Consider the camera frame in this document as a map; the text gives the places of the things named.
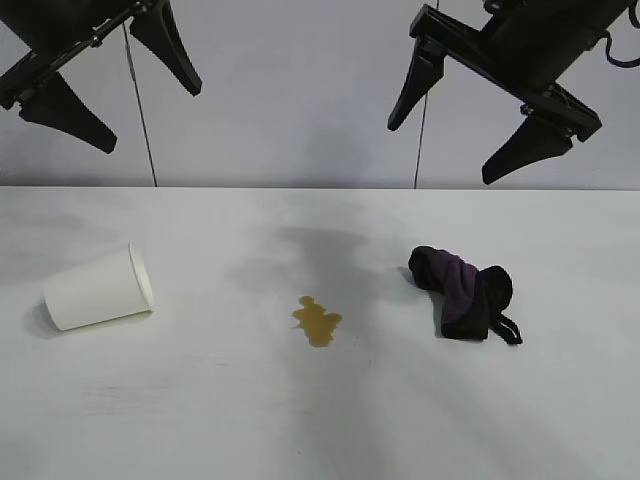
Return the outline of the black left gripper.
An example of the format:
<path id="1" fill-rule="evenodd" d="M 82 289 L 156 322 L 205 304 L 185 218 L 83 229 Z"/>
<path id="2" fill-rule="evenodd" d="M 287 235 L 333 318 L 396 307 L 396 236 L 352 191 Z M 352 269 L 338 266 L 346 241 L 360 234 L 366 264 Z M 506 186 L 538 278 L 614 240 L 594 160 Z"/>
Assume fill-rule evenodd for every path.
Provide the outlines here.
<path id="1" fill-rule="evenodd" d="M 3 1 L 1 22 L 29 53 L 1 76 L 1 106 L 21 106 L 19 116 L 111 153 L 117 137 L 59 74 L 62 65 L 131 21 L 130 33 L 153 53 L 192 95 L 202 80 L 183 45 L 171 2 Z"/>

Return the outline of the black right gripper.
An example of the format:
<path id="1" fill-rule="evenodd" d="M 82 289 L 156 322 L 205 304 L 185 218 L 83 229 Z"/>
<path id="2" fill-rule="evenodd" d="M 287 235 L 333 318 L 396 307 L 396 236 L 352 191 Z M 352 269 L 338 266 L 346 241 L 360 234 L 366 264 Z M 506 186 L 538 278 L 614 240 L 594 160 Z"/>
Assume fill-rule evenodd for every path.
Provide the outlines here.
<path id="1" fill-rule="evenodd" d="M 451 57 L 521 100 L 528 116 L 483 165 L 492 184 L 533 163 L 566 154 L 571 137 L 586 141 L 598 115 L 566 91 L 559 77 L 600 40 L 622 14 L 639 24 L 634 1 L 486 1 L 488 22 L 475 29 L 423 5 L 409 29 L 414 49 L 387 128 L 396 131 L 444 76 Z"/>

